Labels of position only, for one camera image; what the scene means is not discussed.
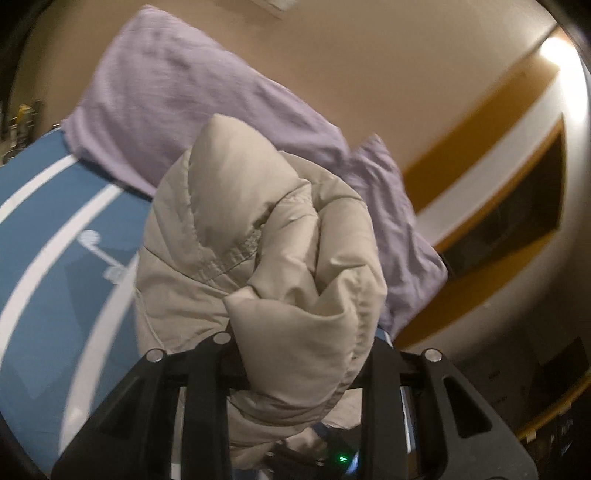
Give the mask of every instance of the lavender pillowcase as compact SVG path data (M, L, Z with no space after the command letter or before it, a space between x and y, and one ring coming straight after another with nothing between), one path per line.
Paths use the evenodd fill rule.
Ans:
M214 113L239 118L364 198L388 283L380 325L394 337L438 292L447 271L414 230L400 171L379 137L350 154L340 130L288 89L152 6L113 40L62 127L74 155L152 196Z

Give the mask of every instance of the blue bedsheet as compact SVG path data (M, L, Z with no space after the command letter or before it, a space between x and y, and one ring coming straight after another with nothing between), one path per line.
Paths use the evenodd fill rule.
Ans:
M69 155L56 130L0 168L0 411L45 473L138 360L150 207Z

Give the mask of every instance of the puffy jacket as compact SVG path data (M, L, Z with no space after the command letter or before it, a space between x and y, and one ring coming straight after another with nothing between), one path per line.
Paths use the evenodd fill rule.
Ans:
M216 115L152 203L139 349L188 350L232 322L252 390L228 399L230 446L247 468L335 407L368 356L385 295L359 195Z

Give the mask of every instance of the black metal bracket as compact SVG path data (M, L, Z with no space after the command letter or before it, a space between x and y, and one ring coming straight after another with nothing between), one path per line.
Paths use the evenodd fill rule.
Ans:
M357 478L408 478L403 385L415 392L422 478L537 479L535 465L517 438L439 351L399 353L379 339L350 386L363 388ZM226 397L249 384L228 332L188 352L149 351L82 427L55 464L52 480L170 478L182 386L187 396L181 478L230 480ZM322 470L311 464L305 476L322 478Z

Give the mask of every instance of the metal screw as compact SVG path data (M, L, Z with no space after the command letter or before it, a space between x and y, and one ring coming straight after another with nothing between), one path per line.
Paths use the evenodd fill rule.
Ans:
M152 348L146 353L146 360L153 364L160 362L164 358L164 352L160 348Z
M230 340L232 340L232 335L230 335L228 332L220 332L213 337L213 341L218 345L225 345Z
M433 363L438 362L443 357L441 355L441 352L437 349L434 349L434 348L430 348L429 350L425 350L424 355L427 360L429 360L430 362L433 362Z

